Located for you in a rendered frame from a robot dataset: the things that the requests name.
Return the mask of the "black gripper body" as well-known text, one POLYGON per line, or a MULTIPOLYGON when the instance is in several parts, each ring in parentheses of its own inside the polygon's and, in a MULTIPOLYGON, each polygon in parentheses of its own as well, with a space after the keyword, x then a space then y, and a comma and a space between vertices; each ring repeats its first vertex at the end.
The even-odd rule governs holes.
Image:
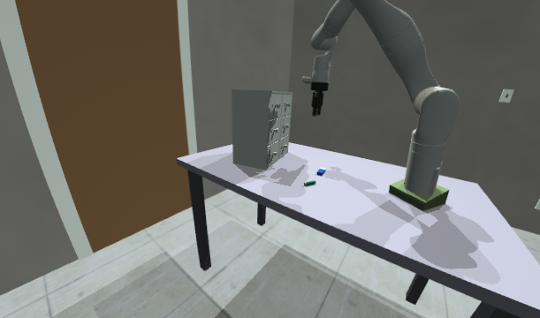
POLYGON ((316 92, 320 93, 318 101, 320 100, 320 96, 323 94, 323 91, 328 90, 328 84, 329 83, 325 82, 311 82, 311 90, 315 90, 316 92))

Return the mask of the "grey drawer front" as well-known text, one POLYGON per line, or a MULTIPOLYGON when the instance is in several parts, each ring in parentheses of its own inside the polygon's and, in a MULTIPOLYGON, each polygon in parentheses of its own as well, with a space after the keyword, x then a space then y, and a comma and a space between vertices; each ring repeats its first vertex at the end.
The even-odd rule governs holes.
POLYGON ((280 138, 289 133, 290 128, 290 116, 281 117, 280 138))
POLYGON ((292 95, 283 95, 281 116, 291 113, 292 95))
POLYGON ((282 94, 270 94, 269 118, 281 116, 282 94))
POLYGON ((279 158, 284 155, 286 152, 288 152, 288 140, 289 135, 286 135, 285 137, 280 139, 279 143, 279 158))
POLYGON ((267 146, 267 166, 271 166, 278 159, 279 141, 275 141, 267 146))
POLYGON ((280 134, 280 117, 268 121, 268 144, 279 139, 280 134), (278 131, 279 130, 279 131, 278 131))

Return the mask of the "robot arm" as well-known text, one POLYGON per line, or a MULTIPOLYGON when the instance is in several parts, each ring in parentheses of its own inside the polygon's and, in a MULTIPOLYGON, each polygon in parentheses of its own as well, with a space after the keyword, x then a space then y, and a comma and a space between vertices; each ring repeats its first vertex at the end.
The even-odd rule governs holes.
POLYGON ((329 83, 337 35, 355 8, 404 82, 413 107, 420 115, 412 133, 404 187, 412 193, 433 195, 446 141, 457 117, 459 98, 434 79, 422 36, 407 13, 385 0, 338 0, 311 41, 314 49, 326 50, 326 53, 315 57, 312 78, 302 77, 302 82, 329 83))

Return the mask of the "grey chest of drawers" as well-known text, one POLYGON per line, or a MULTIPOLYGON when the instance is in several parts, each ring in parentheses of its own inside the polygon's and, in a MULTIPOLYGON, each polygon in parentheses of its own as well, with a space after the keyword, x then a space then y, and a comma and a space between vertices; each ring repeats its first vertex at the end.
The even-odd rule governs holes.
POLYGON ((267 170, 267 146, 270 94, 292 95, 289 92, 232 89, 232 153, 233 163, 267 170))

